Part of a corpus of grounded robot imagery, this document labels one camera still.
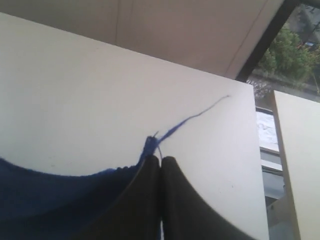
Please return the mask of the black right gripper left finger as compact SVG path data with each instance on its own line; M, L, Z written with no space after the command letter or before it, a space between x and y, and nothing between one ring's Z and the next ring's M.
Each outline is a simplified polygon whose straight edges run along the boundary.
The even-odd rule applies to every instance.
M160 239L159 179L159 160L150 155L116 203L82 232L82 239Z

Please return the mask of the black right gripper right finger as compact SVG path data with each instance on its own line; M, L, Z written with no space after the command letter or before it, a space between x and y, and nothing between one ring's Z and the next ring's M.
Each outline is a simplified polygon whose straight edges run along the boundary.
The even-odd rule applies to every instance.
M161 211L165 240L253 239L203 200L171 156L161 161Z

